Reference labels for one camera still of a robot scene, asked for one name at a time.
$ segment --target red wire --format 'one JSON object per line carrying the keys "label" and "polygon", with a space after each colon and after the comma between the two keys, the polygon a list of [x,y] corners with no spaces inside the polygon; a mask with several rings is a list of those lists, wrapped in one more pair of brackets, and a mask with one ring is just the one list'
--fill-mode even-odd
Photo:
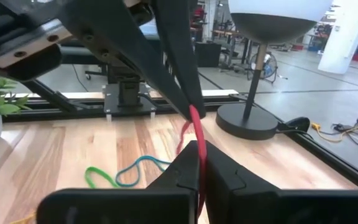
{"label": "red wire", "polygon": [[[197,138],[197,145],[198,145],[198,155],[200,157],[200,183],[199,183],[199,199],[198,199],[198,216],[200,217],[201,212],[203,211],[204,201],[205,201],[205,180],[206,180],[206,143],[203,133],[203,127],[201,125],[200,115],[198,114],[197,109],[190,105],[190,115],[191,119],[193,120],[193,125],[196,133]],[[180,142],[177,147],[177,154],[180,153],[183,138],[185,135],[186,130],[188,129],[190,122],[186,122],[182,129],[180,135]]]}

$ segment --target concrete floor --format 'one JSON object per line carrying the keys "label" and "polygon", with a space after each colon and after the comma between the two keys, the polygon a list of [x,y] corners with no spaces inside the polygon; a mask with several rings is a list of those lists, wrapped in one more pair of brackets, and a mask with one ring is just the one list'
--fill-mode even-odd
{"label": "concrete floor", "polygon": [[[241,47],[237,46],[236,50],[242,52]],[[314,52],[272,52],[278,60],[278,74],[288,79],[278,78],[273,85],[260,81],[256,103],[283,120],[306,116],[312,122],[320,124],[323,131],[327,132],[331,132],[333,123],[355,123],[358,118],[358,63],[352,63],[346,74],[336,75],[317,69],[320,56]],[[75,68],[78,78],[88,91],[101,91],[101,86],[107,82],[106,77],[92,76],[92,80],[85,78],[83,70],[97,70],[95,66],[85,68],[76,65]],[[249,90],[250,81],[241,73],[219,72],[218,68],[200,68],[200,72],[225,89],[239,92]],[[62,65],[39,79],[60,92],[85,91],[76,79],[71,65]],[[204,90],[218,89],[205,78],[200,77],[200,80]],[[19,86],[15,92],[23,93],[29,90]],[[331,143],[321,139],[313,130],[309,130],[309,133],[316,141],[358,169],[358,146],[348,137],[340,143]]]}

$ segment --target screw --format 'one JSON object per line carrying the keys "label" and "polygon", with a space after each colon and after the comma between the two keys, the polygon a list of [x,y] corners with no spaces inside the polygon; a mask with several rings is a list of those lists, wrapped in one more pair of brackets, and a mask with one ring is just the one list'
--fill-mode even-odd
{"label": "screw", "polygon": [[92,42],[94,39],[94,36],[92,34],[85,34],[84,35],[84,40],[88,41],[88,42]]}
{"label": "screw", "polygon": [[108,57],[110,57],[110,53],[109,53],[109,51],[106,50],[106,49],[100,51],[100,54],[102,55],[102,58],[108,58]]}
{"label": "screw", "polygon": [[24,57],[24,56],[26,56],[26,55],[27,55],[26,52],[16,52],[16,53],[14,54],[15,57]]}
{"label": "screw", "polygon": [[59,39],[58,35],[50,35],[49,37],[47,37],[47,40],[49,42],[56,42]]}

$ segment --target wooden table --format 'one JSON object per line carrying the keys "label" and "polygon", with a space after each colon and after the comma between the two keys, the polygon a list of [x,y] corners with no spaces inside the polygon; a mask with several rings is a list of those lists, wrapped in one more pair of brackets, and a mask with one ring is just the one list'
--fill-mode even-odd
{"label": "wooden table", "polygon": [[[357,188],[284,134],[267,141],[239,139],[222,131],[215,117],[216,113],[208,113],[202,121],[206,139],[272,184],[283,189]],[[111,123],[99,118],[5,124],[0,139],[0,223],[26,217],[54,190],[88,187],[84,180],[88,166],[114,176],[141,155],[172,161],[184,122],[171,114]],[[186,132],[184,146],[195,139],[193,131]],[[160,175],[151,162],[142,163],[141,169],[139,188]],[[134,179],[132,170],[122,181]],[[94,181],[99,187],[111,187],[100,178]],[[200,223],[208,223],[205,211]]]}

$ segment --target blue cable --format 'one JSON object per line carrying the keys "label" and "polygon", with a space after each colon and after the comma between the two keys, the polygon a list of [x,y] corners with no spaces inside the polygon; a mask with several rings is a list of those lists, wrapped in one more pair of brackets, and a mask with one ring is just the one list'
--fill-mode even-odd
{"label": "blue cable", "polygon": [[[165,162],[165,161],[161,161],[159,159],[156,159],[152,156],[140,156],[132,165],[130,165],[129,167],[119,171],[116,175],[116,183],[118,186],[120,187],[135,187],[140,180],[140,167],[139,167],[139,163],[143,160],[150,160],[152,162],[154,162],[154,164],[160,169],[161,172],[164,172],[165,169],[162,168],[161,164],[165,164],[165,165],[169,165],[171,164],[170,162]],[[121,181],[119,180],[119,177],[124,174],[125,172],[127,172],[128,170],[132,169],[134,166],[136,166],[137,169],[137,178],[135,180],[135,182],[130,183],[130,184],[123,184],[121,183]]]}

